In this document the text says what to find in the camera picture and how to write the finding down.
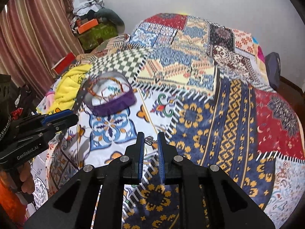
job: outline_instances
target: patchwork blanket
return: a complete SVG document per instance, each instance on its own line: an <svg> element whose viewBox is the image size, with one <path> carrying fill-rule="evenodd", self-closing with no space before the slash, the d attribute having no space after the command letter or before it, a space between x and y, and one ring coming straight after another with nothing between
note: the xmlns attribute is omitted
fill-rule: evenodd
<svg viewBox="0 0 305 229"><path fill-rule="evenodd" d="M219 165L281 227L305 190L303 129L269 86L251 34L197 17L158 14L143 21L120 52L97 59L85 80L107 71L125 75L136 103L98 117L83 93L77 95L79 123L50 142L46 173L36 173L38 206L84 165L99 167L122 156L142 131L143 178L125 186L122 228L179 228L179 190L162 185L158 174L156 139L162 131L180 155Z"/></svg>

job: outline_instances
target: curtain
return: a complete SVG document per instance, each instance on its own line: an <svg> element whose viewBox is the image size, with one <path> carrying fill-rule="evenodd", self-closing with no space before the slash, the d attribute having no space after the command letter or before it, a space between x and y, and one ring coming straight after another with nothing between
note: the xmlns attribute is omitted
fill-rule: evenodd
<svg viewBox="0 0 305 229"><path fill-rule="evenodd" d="M83 49L73 36L73 0L10 0L0 14L0 73L17 86L32 85L43 97L54 82L51 68L69 52Z"/></svg>

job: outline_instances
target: yellow blanket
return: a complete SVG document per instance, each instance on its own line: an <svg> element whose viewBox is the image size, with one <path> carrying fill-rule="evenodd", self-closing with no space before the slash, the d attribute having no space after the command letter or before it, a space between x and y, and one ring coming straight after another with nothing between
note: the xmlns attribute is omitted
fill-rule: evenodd
<svg viewBox="0 0 305 229"><path fill-rule="evenodd" d="M48 114L54 114L65 109L72 109L81 82L90 68L91 65L89 64L79 65L62 76L55 91L54 103L48 110Z"/></svg>

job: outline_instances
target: white wall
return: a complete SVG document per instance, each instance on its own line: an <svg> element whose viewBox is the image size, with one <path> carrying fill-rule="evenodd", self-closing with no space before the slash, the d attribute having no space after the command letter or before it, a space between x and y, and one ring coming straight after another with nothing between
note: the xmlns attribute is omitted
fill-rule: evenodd
<svg viewBox="0 0 305 229"><path fill-rule="evenodd" d="M265 55L280 54L281 75L305 89L305 25L289 0L104 1L123 19L127 33L141 20L161 12L187 13L252 33Z"/></svg>

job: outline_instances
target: silver bolt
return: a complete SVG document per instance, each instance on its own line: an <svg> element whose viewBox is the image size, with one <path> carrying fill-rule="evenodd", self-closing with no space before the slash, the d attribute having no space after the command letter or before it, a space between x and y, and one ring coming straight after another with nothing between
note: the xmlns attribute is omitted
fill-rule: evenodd
<svg viewBox="0 0 305 229"><path fill-rule="evenodd" d="M215 165L215 164L212 164L211 166L210 166L210 169L211 169L211 171L219 171L219 166L218 165Z"/></svg>
<svg viewBox="0 0 305 229"><path fill-rule="evenodd" d="M181 161L183 160L183 156L177 155L177 156L174 156L173 159L174 159L176 162L181 162Z"/></svg>
<svg viewBox="0 0 305 229"><path fill-rule="evenodd" d="M92 171L92 169L93 169L92 165L85 165L83 167L83 171L85 171L85 172L90 172L90 171Z"/></svg>
<svg viewBox="0 0 305 229"><path fill-rule="evenodd" d="M120 160L121 162L127 162L129 160L129 156L121 156Z"/></svg>

